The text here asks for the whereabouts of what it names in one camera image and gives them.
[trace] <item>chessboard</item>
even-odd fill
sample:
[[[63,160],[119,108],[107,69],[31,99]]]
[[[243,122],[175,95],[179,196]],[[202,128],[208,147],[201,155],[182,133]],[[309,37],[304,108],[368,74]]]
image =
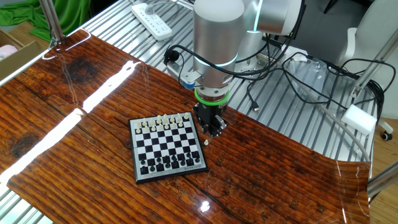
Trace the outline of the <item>chessboard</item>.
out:
[[[129,120],[136,183],[207,170],[192,114]]]

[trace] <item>chessboard frame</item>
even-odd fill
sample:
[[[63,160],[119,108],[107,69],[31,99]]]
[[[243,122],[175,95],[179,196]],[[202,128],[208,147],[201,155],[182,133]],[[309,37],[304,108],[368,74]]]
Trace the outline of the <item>chessboard frame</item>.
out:
[[[196,146],[198,148],[198,153],[199,156],[202,160],[202,163],[199,165],[195,165],[195,166],[190,166],[190,167],[180,167],[178,169],[172,169],[172,170],[165,170],[165,171],[161,171],[161,175],[154,175],[154,173],[150,173],[150,174],[145,174],[145,175],[141,175],[140,173],[140,163],[139,163],[139,158],[138,158],[138,153],[134,152],[134,149],[137,148],[136,145],[136,141],[134,141],[134,137],[136,136],[136,132],[135,132],[135,128],[133,128],[131,126],[132,121],[137,121],[137,120],[142,120],[143,118],[134,118],[134,119],[130,119],[129,120],[129,130],[130,130],[130,139],[131,139],[131,151],[132,151],[132,158],[133,158],[133,164],[134,164],[134,174],[135,174],[135,179],[136,179],[136,183],[137,184],[143,184],[146,182],[152,182],[152,181],[156,181],[156,180],[162,180],[168,177],[175,177],[178,175],[186,175],[186,174],[193,174],[196,172],[203,172],[203,171],[207,171],[208,167],[207,167],[207,163],[206,163],[206,158],[204,156],[204,152],[202,149],[202,146],[200,144],[200,139],[199,139],[199,135],[198,135],[198,130],[195,126],[195,122],[193,119],[193,115],[192,112],[188,112],[189,114],[189,121],[190,121],[190,125],[192,127],[192,133],[194,135],[194,139],[196,142]],[[175,118],[177,117],[177,113],[175,114],[168,114],[167,117],[168,119],[171,118],[171,116],[174,115]],[[145,119],[147,120],[147,122],[153,118],[155,121],[157,120],[157,116],[151,116],[151,117],[145,117]]]

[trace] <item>glossy wood surface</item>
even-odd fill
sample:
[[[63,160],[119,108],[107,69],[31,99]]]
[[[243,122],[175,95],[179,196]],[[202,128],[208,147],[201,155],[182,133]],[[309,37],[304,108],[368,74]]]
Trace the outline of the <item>glossy wood surface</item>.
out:
[[[138,61],[83,30],[44,58],[0,88],[0,172]],[[208,172],[136,185],[127,121],[195,103],[140,63],[8,186],[55,223],[369,223],[370,163],[325,158],[230,108],[230,125],[203,145]]]

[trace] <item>white chair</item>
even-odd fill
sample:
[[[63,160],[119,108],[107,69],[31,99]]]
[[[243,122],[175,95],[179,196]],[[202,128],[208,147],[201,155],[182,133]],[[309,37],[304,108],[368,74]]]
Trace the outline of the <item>white chair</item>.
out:
[[[362,18],[358,28],[348,29],[348,41],[337,58],[336,65],[343,65],[351,58],[374,59],[398,28],[398,0],[375,0]],[[387,59],[387,63],[398,68],[398,49]],[[345,67],[350,72],[359,72],[368,67],[367,62],[353,61]],[[392,70],[382,66],[373,80],[385,88],[392,78]],[[398,77],[384,95],[383,117],[398,119]],[[384,140],[391,138],[392,128],[383,120],[379,124],[386,130]]]

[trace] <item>power strip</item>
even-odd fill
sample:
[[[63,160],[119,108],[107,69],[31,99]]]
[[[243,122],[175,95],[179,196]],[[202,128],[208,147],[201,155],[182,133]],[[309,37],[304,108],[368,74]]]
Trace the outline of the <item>power strip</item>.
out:
[[[145,28],[155,37],[156,40],[164,40],[172,36],[171,28],[156,14],[148,15],[145,9],[148,4],[141,3],[132,6],[132,13],[145,26]]]

